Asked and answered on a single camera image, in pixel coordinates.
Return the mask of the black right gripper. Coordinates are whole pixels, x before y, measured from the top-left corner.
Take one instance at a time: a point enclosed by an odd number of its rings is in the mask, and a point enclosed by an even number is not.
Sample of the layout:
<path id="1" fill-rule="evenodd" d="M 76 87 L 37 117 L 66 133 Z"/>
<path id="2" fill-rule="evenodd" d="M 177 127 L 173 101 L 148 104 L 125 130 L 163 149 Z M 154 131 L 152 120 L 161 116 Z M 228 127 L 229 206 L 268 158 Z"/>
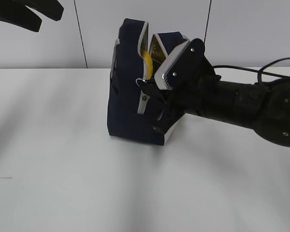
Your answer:
<path id="1" fill-rule="evenodd" d="M 166 134 L 185 114 L 206 118 L 221 118 L 221 111 L 213 101 L 213 89 L 220 80 L 206 59 L 205 45 L 201 39 L 191 40 L 195 56 L 189 69 L 177 78 L 172 90 L 159 89 L 154 79 L 136 79 L 137 86 L 151 99 L 163 105 L 163 112 L 153 124 L 154 131 Z"/>

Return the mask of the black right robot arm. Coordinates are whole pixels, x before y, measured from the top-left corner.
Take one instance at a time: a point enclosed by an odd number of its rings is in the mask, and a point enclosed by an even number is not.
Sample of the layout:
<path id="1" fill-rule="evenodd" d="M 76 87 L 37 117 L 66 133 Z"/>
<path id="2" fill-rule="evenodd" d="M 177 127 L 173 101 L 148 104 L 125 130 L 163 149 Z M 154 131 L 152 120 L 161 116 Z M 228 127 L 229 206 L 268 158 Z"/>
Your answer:
<path id="1" fill-rule="evenodd" d="M 271 143 L 290 147 L 290 76 L 264 82 L 259 69 L 254 84 L 222 81 L 204 52 L 202 40 L 186 41 L 171 52 L 153 78 L 136 81 L 162 106 L 153 129 L 164 134 L 190 114 L 248 128 Z"/>

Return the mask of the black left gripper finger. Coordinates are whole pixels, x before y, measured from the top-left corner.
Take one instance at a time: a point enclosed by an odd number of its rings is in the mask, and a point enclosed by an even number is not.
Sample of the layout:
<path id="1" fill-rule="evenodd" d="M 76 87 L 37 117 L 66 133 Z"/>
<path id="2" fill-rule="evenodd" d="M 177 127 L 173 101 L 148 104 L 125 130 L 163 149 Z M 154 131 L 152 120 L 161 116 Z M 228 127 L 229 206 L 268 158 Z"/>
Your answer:
<path id="1" fill-rule="evenodd" d="M 54 21 L 61 20 L 64 11 L 58 0 L 22 0 L 21 3 Z"/>
<path id="2" fill-rule="evenodd" d="M 0 21 L 33 32 L 39 32 L 42 20 L 21 3 L 13 0 L 0 0 Z"/>

